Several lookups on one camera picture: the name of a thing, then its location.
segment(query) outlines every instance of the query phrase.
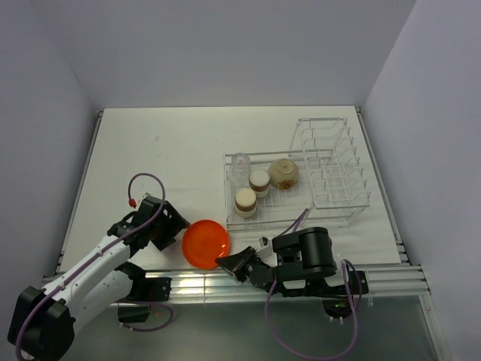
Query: dish rack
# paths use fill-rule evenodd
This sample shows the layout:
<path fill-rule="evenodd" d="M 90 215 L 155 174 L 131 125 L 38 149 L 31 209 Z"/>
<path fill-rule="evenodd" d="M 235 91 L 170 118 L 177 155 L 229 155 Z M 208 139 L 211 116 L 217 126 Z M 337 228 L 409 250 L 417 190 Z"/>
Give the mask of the dish rack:
<path fill-rule="evenodd" d="M 279 158 L 289 158 L 299 169 L 299 180 L 290 190 L 270 186 L 257 201 L 257 212 L 242 218 L 234 212 L 235 193 L 248 187 L 230 177 L 231 159 L 224 157 L 226 225 L 229 231 L 286 227 L 308 208 L 305 221 L 322 220 L 323 226 L 348 226 L 370 205 L 371 192 L 363 178 L 354 138 L 345 118 L 304 118 L 297 122 L 288 151 L 248 153 L 251 171 L 268 170 Z M 295 139 L 300 150 L 293 150 Z"/>

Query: beige jar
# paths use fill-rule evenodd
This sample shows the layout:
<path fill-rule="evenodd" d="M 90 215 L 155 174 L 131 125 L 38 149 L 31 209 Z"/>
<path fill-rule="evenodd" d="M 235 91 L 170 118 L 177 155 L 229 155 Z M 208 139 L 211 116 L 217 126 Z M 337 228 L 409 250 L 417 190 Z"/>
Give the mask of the beige jar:
<path fill-rule="evenodd" d="M 290 190 L 299 181 L 299 169 L 290 159 L 275 160 L 269 167 L 271 184 L 280 190 Z"/>

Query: orange bowl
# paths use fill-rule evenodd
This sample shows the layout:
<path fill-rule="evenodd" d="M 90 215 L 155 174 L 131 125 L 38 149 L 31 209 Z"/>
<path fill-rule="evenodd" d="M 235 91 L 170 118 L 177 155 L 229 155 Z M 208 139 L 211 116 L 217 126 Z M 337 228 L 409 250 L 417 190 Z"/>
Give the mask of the orange bowl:
<path fill-rule="evenodd" d="M 216 268 L 216 258 L 227 256 L 230 248 L 227 231 L 213 220 L 193 223 L 182 238 L 183 256 L 196 268 Z"/>

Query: white table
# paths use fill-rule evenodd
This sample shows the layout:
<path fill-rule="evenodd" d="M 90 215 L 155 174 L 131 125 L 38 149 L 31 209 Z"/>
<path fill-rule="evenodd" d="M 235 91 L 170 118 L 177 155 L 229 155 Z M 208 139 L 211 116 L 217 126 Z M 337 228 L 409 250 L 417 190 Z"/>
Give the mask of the white table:
<path fill-rule="evenodd" d="M 158 175 L 168 201 L 191 223 L 212 219 L 225 225 L 223 155 L 288 150 L 296 121 L 303 117 L 345 117 L 371 191 L 371 206 L 347 228 L 329 228 L 335 253 L 356 265 L 400 262 L 395 236 L 354 107 L 139 108 L 104 111 L 73 220 L 60 271 L 87 255 L 110 226 L 132 209 L 126 187 L 132 175 Z M 133 194 L 160 197 L 155 181 L 139 178 Z M 276 232 L 266 232 L 267 236 Z M 159 252 L 149 245 L 133 262 L 149 270 L 192 268 L 178 242 Z M 231 253 L 258 237 L 231 238 Z"/>

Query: white wall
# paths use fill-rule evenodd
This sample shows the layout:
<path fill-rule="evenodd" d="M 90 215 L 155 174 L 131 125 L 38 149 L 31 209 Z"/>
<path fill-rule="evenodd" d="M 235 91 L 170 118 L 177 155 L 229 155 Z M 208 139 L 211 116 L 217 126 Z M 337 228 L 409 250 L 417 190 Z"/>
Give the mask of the white wall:
<path fill-rule="evenodd" d="M 31 4 L 0 2 L 0 359 L 18 294 L 56 264 L 94 119 Z"/>
<path fill-rule="evenodd" d="M 364 109 L 401 236 L 462 360 L 481 354 L 479 17 L 479 0 L 418 0 Z"/>
<path fill-rule="evenodd" d="M 362 105 L 414 0 L 34 1 L 99 108 Z"/>

